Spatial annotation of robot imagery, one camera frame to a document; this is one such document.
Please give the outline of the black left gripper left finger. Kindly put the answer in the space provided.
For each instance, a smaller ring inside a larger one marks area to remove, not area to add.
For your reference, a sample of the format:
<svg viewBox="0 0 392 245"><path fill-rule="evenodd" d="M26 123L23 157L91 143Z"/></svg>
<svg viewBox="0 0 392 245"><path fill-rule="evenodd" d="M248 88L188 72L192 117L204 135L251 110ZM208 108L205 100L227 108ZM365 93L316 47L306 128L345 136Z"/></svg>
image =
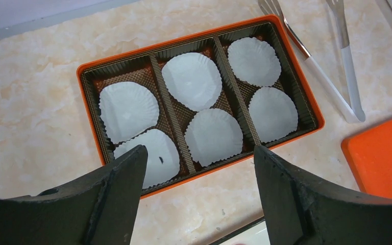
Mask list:
<svg viewBox="0 0 392 245"><path fill-rule="evenodd" d="M0 199L0 244L129 244L147 162L138 145L39 195Z"/></svg>

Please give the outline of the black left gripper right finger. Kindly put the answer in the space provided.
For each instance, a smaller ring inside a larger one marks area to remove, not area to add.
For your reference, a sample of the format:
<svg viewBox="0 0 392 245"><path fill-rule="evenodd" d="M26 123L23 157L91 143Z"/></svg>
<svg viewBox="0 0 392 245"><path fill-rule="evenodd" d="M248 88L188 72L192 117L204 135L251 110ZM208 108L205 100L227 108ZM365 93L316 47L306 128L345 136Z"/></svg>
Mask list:
<svg viewBox="0 0 392 245"><path fill-rule="evenodd" d="M355 191L254 148L271 244L392 244L392 199Z"/></svg>

